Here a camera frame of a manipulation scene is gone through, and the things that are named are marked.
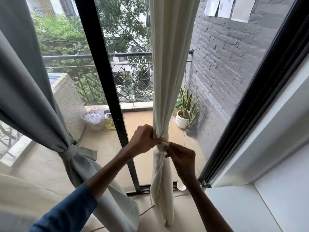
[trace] white paper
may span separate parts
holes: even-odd
[[[215,16],[220,0],[207,0],[204,15]]]
[[[231,20],[248,23],[255,0],[236,0]]]
[[[218,17],[230,18],[234,0],[220,0]]]

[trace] white plant pot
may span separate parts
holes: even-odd
[[[177,112],[177,115],[176,115],[176,125],[179,127],[179,128],[181,128],[181,129],[185,129],[187,126],[188,126],[188,124],[189,124],[189,119],[184,119],[184,118],[182,118],[182,117],[180,117],[179,115],[178,115],[178,113],[179,112],[182,112],[182,110],[179,110],[178,112]]]

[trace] person's left hand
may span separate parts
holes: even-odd
[[[154,131],[152,126],[145,124],[137,127],[131,140],[126,145],[126,152],[133,158],[141,153],[145,153],[155,145],[167,142],[164,138],[153,138]]]

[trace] balcony railing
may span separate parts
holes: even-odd
[[[121,103],[153,101],[152,52],[112,53],[109,58]],[[85,106],[107,104],[90,54],[43,56],[43,60],[48,73],[70,76]]]

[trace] floor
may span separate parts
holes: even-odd
[[[132,197],[138,204],[140,214],[151,207],[149,194]],[[103,225],[93,216],[89,218],[82,232],[90,232]],[[108,232],[106,228],[97,232]],[[174,191],[174,224],[165,226],[156,207],[151,208],[140,216],[137,232],[206,232],[192,197],[187,191]]]
[[[129,139],[139,125],[152,124],[152,111],[124,113],[123,116]],[[186,136],[185,131],[176,126],[175,118],[172,118],[169,123],[169,140],[196,152],[195,172],[198,177],[206,159],[198,142],[194,138]],[[101,166],[107,164],[121,149],[116,130],[107,129],[97,131],[87,128],[80,140],[80,146],[97,150],[97,162]],[[135,157],[134,164],[139,183],[141,185],[150,184],[153,166],[152,150]],[[179,178],[172,161],[171,169],[173,180],[177,181]],[[59,155],[40,144],[35,144],[21,164],[14,167],[10,174],[62,195],[68,195],[74,190]],[[134,191],[127,166],[118,173],[116,180],[125,191]]]

